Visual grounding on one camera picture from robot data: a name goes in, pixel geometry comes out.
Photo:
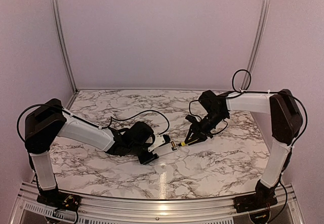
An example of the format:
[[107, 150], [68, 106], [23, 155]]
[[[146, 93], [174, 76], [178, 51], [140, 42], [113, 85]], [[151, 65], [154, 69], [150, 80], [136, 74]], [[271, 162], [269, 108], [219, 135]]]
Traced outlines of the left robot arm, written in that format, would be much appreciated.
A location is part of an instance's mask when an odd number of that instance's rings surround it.
[[67, 111], [58, 99], [32, 105], [18, 118], [25, 119], [24, 134], [18, 136], [29, 154], [39, 193], [53, 206], [64, 202], [49, 153], [55, 138], [72, 139], [113, 156], [136, 156], [141, 164], [157, 159], [154, 150], [165, 143], [163, 136], [155, 135], [145, 122], [138, 121], [132, 127], [120, 130], [101, 127]]

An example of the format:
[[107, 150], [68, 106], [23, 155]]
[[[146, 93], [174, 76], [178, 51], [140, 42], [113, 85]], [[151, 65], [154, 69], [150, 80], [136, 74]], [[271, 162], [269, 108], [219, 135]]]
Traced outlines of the aluminium frame post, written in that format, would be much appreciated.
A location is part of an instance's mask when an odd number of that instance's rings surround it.
[[59, 10], [59, 0], [51, 0], [51, 6], [52, 6], [52, 10], [53, 10], [54, 23], [55, 23], [55, 27], [56, 27], [56, 32], [57, 32], [57, 36], [58, 36], [58, 42], [59, 42], [59, 47], [60, 47], [60, 51], [62, 54], [64, 67], [65, 67], [65, 70], [67, 73], [67, 78], [68, 78], [68, 81], [69, 81], [69, 84], [70, 84], [70, 87], [71, 87], [73, 93], [77, 93], [78, 90], [77, 90], [75, 79], [73, 76], [72, 67], [71, 67], [71, 63], [70, 63], [70, 59], [69, 59], [69, 54], [68, 54], [68, 50], [67, 50], [65, 38], [64, 38], [63, 26], [62, 26], [60, 10]]
[[269, 7], [270, 7], [270, 0], [262, 0], [259, 21], [257, 24], [256, 35], [255, 35], [255, 39], [253, 42], [252, 51], [250, 53], [248, 65], [246, 68], [248, 70], [248, 72], [250, 73], [250, 75], [252, 75], [253, 69], [256, 65], [260, 44], [261, 44], [264, 30], [266, 27], [266, 22], [267, 22], [268, 13], [269, 13]]

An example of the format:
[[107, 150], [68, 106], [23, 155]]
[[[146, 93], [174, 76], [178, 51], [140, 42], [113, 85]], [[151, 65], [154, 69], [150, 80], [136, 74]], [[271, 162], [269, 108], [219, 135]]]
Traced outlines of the yellow handled screwdriver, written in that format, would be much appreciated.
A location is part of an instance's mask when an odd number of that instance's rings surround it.
[[194, 140], [194, 141], [190, 141], [190, 142], [181, 142], [178, 144], [178, 147], [184, 147], [184, 146], [190, 146], [190, 145], [193, 145], [193, 144], [196, 144], [198, 143], [198, 140]]

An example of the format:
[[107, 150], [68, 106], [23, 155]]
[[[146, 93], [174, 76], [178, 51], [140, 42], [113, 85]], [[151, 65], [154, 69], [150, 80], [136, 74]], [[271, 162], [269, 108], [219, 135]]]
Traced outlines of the left aluminium frame post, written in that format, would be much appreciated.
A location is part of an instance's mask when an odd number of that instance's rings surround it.
[[71, 87], [73, 93], [77, 93], [78, 90], [77, 90], [75, 79], [73, 76], [72, 67], [71, 67], [71, 63], [70, 63], [70, 59], [69, 59], [69, 54], [68, 54], [68, 50], [67, 50], [65, 38], [64, 38], [63, 26], [62, 26], [60, 10], [59, 10], [59, 0], [51, 0], [51, 6], [52, 6], [52, 10], [53, 10], [54, 23], [55, 23], [55, 27], [56, 27], [56, 32], [57, 32], [57, 36], [58, 36], [58, 42], [59, 42], [59, 47], [60, 47], [60, 51], [62, 54], [64, 67], [65, 67], [65, 70], [67, 73], [67, 78], [68, 78], [68, 81], [69, 81], [69, 84], [70, 84], [70, 87]]

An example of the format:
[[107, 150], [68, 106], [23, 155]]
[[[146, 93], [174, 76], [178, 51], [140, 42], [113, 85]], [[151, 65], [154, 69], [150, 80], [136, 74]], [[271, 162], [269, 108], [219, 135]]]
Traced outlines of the right aluminium frame post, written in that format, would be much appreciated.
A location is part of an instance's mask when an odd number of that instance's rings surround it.
[[255, 35], [255, 39], [253, 42], [252, 51], [250, 53], [248, 65], [246, 68], [248, 70], [248, 72], [250, 73], [250, 75], [252, 75], [253, 69], [256, 65], [260, 44], [261, 44], [264, 30], [266, 27], [266, 22], [267, 22], [268, 13], [269, 13], [269, 7], [270, 7], [270, 0], [262, 0], [259, 21], [257, 24], [256, 35]]

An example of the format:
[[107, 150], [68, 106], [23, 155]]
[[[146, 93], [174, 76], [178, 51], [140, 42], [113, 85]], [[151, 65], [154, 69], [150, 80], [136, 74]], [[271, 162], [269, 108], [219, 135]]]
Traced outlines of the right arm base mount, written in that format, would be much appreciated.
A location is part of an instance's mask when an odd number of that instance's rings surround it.
[[277, 182], [273, 187], [268, 188], [259, 180], [255, 186], [255, 193], [234, 198], [234, 208], [237, 213], [246, 211], [253, 211], [261, 208], [270, 207], [278, 203], [275, 196], [275, 188], [278, 186]]

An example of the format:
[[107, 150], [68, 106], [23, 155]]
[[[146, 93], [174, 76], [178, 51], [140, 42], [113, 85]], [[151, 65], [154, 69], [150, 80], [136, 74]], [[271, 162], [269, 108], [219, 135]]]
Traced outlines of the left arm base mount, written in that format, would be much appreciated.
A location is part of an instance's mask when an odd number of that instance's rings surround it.
[[39, 185], [37, 188], [39, 190], [38, 203], [55, 207], [58, 210], [78, 211], [81, 200], [79, 195], [61, 192], [58, 186], [50, 190], [43, 190]]

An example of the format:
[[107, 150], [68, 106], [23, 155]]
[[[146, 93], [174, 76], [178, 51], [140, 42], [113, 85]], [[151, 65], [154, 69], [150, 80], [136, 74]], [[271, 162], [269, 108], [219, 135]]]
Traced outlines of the front aluminium rail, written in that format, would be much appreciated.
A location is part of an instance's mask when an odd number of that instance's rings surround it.
[[304, 223], [292, 185], [278, 187], [270, 207], [238, 212], [244, 194], [183, 200], [145, 200], [79, 194], [78, 212], [37, 202], [35, 184], [23, 183], [10, 223]]

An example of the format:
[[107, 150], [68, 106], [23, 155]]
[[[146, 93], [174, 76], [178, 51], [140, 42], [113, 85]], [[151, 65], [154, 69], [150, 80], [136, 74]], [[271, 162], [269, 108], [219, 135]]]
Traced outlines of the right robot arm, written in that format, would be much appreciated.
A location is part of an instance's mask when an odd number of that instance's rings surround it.
[[223, 120], [228, 119], [231, 111], [248, 111], [264, 113], [271, 117], [272, 147], [261, 179], [251, 196], [251, 204], [261, 208], [270, 200], [270, 194], [278, 185], [281, 174], [289, 163], [294, 142], [305, 118], [302, 117], [297, 99], [288, 89], [276, 93], [251, 93], [228, 91], [216, 95], [211, 90], [205, 91], [198, 102], [206, 110], [207, 115], [201, 120], [189, 114], [186, 120], [191, 123], [188, 134], [181, 146], [193, 145], [212, 138], [213, 129]]

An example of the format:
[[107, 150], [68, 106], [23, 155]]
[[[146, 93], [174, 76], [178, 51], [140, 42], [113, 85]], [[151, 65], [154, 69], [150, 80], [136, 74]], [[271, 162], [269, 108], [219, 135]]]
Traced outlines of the white remote control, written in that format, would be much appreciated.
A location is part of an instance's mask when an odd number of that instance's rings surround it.
[[154, 153], [157, 153], [159, 157], [174, 153], [176, 151], [172, 151], [170, 142], [163, 146], [160, 146], [154, 150]]

